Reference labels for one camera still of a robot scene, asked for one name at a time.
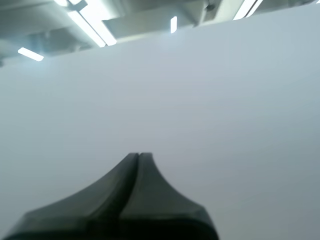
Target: ceiling light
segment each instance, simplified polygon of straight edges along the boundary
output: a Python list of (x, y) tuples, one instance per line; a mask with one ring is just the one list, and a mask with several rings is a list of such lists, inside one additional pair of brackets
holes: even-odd
[(178, 22), (177, 16), (174, 16), (174, 17), (171, 18), (171, 20), (170, 20), (170, 29), (171, 29), (171, 33), (172, 33), (172, 34), (173, 34), (175, 31), (177, 31), (177, 22)]
[(54, 0), (58, 5), (62, 7), (67, 7), (68, 6), (68, 1), (67, 0)]
[(42, 59), (44, 59), (44, 56), (41, 56), (38, 53), (30, 51), (30, 50), (28, 50), (28, 49), (26, 49), (24, 47), (20, 48), (18, 50), (18, 53), (20, 53), (20, 54), (22, 54), (22, 55), (24, 55), (24, 56), (26, 56), (28, 58), (31, 58), (33, 60), (36, 60), (38, 62), (40, 62), (40, 61), (42, 61)]
[(77, 11), (68, 12), (69, 17), (100, 47), (103, 48), (106, 43), (86, 22), (86, 20)]
[(259, 7), (263, 0), (244, 0), (233, 20), (244, 18), (248, 13), (251, 16)]
[(89, 5), (81, 9), (80, 13), (108, 46), (112, 46), (117, 43), (115, 37), (106, 27), (106, 25), (99, 19), (95, 11), (92, 11), (92, 8), (90, 8)]
[(76, 4), (78, 4), (78, 3), (81, 2), (81, 0), (69, 0), (69, 1), (70, 1), (70, 3), (72, 3), (73, 5), (76, 5)]
[(263, 0), (256, 1), (255, 5), (251, 8), (249, 13), (245, 16), (246, 18), (250, 17), (254, 12), (257, 10), (257, 8), (260, 6)]

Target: white surface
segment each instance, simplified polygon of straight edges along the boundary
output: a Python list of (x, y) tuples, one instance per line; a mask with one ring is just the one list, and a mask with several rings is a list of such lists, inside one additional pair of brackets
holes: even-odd
[(222, 240), (320, 236), (320, 7), (0, 69), (0, 233), (153, 152)]

